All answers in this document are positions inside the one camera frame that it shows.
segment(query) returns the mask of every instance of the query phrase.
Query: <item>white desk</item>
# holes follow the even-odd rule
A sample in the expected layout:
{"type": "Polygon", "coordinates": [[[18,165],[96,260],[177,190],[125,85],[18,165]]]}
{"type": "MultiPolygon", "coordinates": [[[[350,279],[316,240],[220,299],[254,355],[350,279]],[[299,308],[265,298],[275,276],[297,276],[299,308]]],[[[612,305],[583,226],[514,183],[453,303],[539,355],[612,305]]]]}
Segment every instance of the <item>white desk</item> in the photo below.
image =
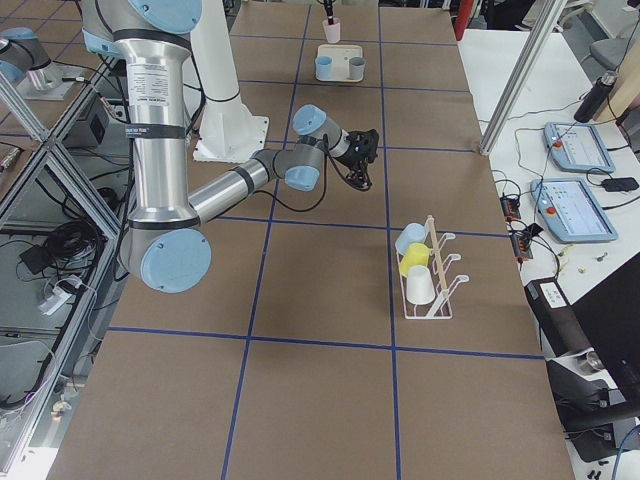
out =
{"type": "MultiPolygon", "coordinates": [[[[469,88],[473,94],[474,106],[480,120],[490,120],[493,110],[504,90],[511,71],[516,63],[520,51],[527,39],[523,32],[498,32],[486,30],[467,30],[463,40],[459,43],[462,61],[467,74],[469,88]]],[[[511,113],[512,117],[525,112],[562,108],[591,89],[591,83],[580,67],[569,46],[561,34],[553,34],[549,39],[538,63],[533,69],[518,102],[511,113]]],[[[532,180],[539,177],[520,168],[517,165],[517,150],[514,131],[518,128],[542,128],[546,122],[573,122],[573,113],[579,104],[570,106],[561,112],[545,112],[526,115],[520,119],[507,122],[495,149],[491,152],[491,165],[494,169],[502,170],[509,179],[518,183],[522,191],[528,191],[532,180]]],[[[481,121],[482,129],[487,123],[481,121]]],[[[617,127],[613,124],[600,125],[598,130],[607,147],[618,147],[626,142],[617,127]]],[[[542,131],[521,131],[518,133],[522,163],[533,171],[542,172],[547,158],[546,147],[542,131]]],[[[640,179],[640,164],[633,153],[627,148],[611,152],[616,165],[613,174],[616,177],[635,177],[640,179]]],[[[495,173],[495,179],[503,178],[495,173]]],[[[584,175],[560,171],[552,160],[546,166],[545,178],[575,177],[584,175]]],[[[502,191],[504,183],[497,185],[502,191]]],[[[513,187],[507,186],[508,193],[513,193],[513,187]]],[[[601,188],[594,187],[592,191],[602,206],[617,205],[629,200],[640,191],[629,194],[607,193],[601,188]]],[[[523,221],[530,224],[533,221],[535,199],[530,194],[521,198],[520,210],[523,221]]],[[[568,299],[573,303],[592,289],[600,281],[620,267],[625,261],[640,251],[637,235],[640,234],[637,208],[640,203],[633,203],[608,211],[607,215],[618,231],[619,239],[602,244],[574,245],[565,250],[562,257],[562,270],[558,282],[565,291],[568,299]],[[603,261],[599,257],[607,252],[603,261]]],[[[545,227],[540,215],[536,222],[545,227]]],[[[544,232],[545,238],[556,252],[560,252],[566,245],[556,242],[551,235],[544,232]]],[[[550,252],[543,247],[532,247],[534,260],[525,262],[521,277],[523,285],[535,278],[553,276],[555,261],[550,252]]],[[[574,472],[577,479],[583,479],[591,470],[602,470],[602,479],[611,478],[613,462],[599,466],[597,462],[586,464],[580,460],[570,442],[567,442],[571,455],[574,472]]],[[[626,453],[623,456],[616,480],[632,480],[638,478],[640,471],[640,452],[626,453]]]]}

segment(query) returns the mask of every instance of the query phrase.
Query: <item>white label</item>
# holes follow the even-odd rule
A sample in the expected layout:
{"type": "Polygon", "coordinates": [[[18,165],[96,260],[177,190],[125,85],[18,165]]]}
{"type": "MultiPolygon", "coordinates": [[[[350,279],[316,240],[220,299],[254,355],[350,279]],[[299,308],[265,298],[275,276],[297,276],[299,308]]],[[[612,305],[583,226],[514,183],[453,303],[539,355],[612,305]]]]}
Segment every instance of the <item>white label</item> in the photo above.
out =
{"type": "Polygon", "coordinates": [[[127,66],[131,105],[169,106],[169,71],[164,65],[136,63],[127,66]]]}
{"type": "Polygon", "coordinates": [[[544,298],[547,299],[547,302],[549,303],[549,306],[551,308],[560,308],[567,306],[567,302],[565,302],[564,298],[562,298],[560,290],[558,290],[558,287],[556,287],[555,283],[541,283],[540,290],[542,290],[544,298]]]}

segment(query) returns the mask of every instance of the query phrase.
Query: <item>gray cup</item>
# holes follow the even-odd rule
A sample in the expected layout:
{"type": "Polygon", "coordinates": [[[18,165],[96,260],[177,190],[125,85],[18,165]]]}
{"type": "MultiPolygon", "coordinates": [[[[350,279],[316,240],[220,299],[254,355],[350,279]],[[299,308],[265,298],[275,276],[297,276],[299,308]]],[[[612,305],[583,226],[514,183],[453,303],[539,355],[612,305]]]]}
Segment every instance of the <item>gray cup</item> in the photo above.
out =
{"type": "Polygon", "coordinates": [[[362,80],[364,78],[364,66],[366,60],[362,57],[352,57],[349,59],[349,78],[351,80],[362,80]]]}

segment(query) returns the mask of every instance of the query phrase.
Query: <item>light blue cap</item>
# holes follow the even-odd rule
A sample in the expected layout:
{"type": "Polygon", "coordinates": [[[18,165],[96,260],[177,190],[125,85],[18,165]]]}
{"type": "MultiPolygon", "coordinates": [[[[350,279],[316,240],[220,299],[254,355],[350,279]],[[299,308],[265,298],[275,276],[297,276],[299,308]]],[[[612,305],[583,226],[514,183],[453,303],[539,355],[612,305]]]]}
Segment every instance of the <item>light blue cap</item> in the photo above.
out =
{"type": "Polygon", "coordinates": [[[142,257],[141,277],[154,290],[184,292],[204,277],[211,256],[211,246],[198,230],[173,230],[149,246],[142,257]]]}
{"type": "Polygon", "coordinates": [[[327,120],[327,114],[315,105],[305,105],[293,116],[293,129],[298,135],[309,135],[327,120]]]}
{"type": "Polygon", "coordinates": [[[0,72],[7,77],[9,83],[15,83],[22,80],[26,73],[16,67],[13,63],[3,62],[0,60],[0,72]]]}
{"type": "Polygon", "coordinates": [[[202,16],[202,0],[129,0],[129,4],[151,25],[174,35],[189,33],[202,16]]]}
{"type": "Polygon", "coordinates": [[[319,177],[320,172],[317,168],[298,165],[287,170],[287,173],[284,174],[284,181],[291,188],[302,192],[310,192],[315,188],[319,177]]]}
{"type": "Polygon", "coordinates": [[[109,55],[115,58],[124,58],[114,42],[89,33],[84,28],[82,29],[82,35],[84,36],[84,44],[90,52],[109,55]]]}
{"type": "Polygon", "coordinates": [[[27,27],[15,27],[9,28],[0,33],[7,40],[36,40],[38,36],[33,33],[33,30],[27,27]]]}

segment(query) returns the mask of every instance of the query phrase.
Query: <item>tray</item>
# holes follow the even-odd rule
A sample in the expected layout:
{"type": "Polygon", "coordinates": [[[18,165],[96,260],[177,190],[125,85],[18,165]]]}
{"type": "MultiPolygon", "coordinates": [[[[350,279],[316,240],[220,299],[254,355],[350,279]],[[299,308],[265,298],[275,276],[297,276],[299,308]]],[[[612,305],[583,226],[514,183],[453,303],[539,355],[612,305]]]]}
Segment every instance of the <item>tray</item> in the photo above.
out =
{"type": "Polygon", "coordinates": [[[349,78],[349,59],[362,57],[362,47],[358,45],[320,45],[317,57],[331,57],[332,60],[331,77],[320,79],[316,76],[320,82],[357,83],[364,79],[364,75],[362,78],[349,78]]]}

